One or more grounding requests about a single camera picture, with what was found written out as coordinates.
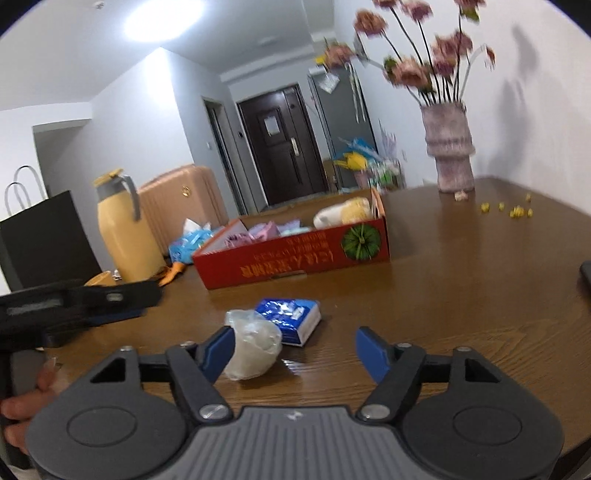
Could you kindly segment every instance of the white plastic bag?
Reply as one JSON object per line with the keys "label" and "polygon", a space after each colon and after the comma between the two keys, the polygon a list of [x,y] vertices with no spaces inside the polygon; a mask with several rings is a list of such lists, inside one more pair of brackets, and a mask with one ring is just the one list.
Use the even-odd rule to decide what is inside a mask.
{"label": "white plastic bag", "polygon": [[236,349],[224,373],[230,380],[260,377],[281,352],[281,331],[254,310],[231,310],[226,325],[234,329]]}

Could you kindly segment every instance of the finger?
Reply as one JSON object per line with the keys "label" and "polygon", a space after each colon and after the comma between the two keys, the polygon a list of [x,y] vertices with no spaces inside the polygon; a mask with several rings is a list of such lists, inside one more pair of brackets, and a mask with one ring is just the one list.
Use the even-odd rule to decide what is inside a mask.
{"label": "finger", "polygon": [[6,441],[13,447],[20,448],[24,453],[27,453],[25,448],[25,435],[29,427],[30,421],[25,421],[17,425],[10,425],[4,430]]}
{"label": "finger", "polygon": [[56,357],[52,357],[47,362],[45,362],[45,365],[43,365],[43,368],[37,375],[37,386],[39,387],[39,390],[41,390],[42,392],[46,392],[47,390],[49,390],[53,383],[56,381],[56,366],[57,359]]}
{"label": "finger", "polygon": [[29,420],[55,398],[53,390],[34,390],[2,402],[1,413],[11,420]]}

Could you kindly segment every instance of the watermelon graphic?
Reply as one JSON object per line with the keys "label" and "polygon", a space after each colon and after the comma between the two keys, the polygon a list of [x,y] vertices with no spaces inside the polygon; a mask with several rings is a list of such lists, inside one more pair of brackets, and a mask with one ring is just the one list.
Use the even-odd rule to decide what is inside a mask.
{"label": "watermelon graphic", "polygon": [[377,228],[362,223],[351,227],[345,233],[340,245],[351,260],[367,261],[378,255],[382,238]]}

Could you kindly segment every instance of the vase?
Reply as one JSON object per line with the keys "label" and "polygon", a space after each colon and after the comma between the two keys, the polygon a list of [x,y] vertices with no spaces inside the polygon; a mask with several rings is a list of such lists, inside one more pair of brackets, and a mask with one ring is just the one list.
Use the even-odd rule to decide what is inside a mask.
{"label": "vase", "polygon": [[474,190],[470,155],[476,151],[466,110],[460,103],[438,103],[421,107],[427,154],[435,158],[440,192]]}

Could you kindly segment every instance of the open box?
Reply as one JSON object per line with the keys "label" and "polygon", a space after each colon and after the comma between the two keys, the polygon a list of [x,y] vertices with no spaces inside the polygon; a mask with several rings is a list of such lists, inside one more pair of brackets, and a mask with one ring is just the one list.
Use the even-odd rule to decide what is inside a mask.
{"label": "open box", "polygon": [[[248,233],[259,223],[277,225],[300,219],[313,226],[322,209],[351,198],[367,198],[375,219],[226,249],[230,235]],[[384,206],[375,189],[304,200],[258,215],[241,216],[193,254],[193,262],[209,289],[254,283],[301,273],[316,273],[386,261],[390,257]]]}

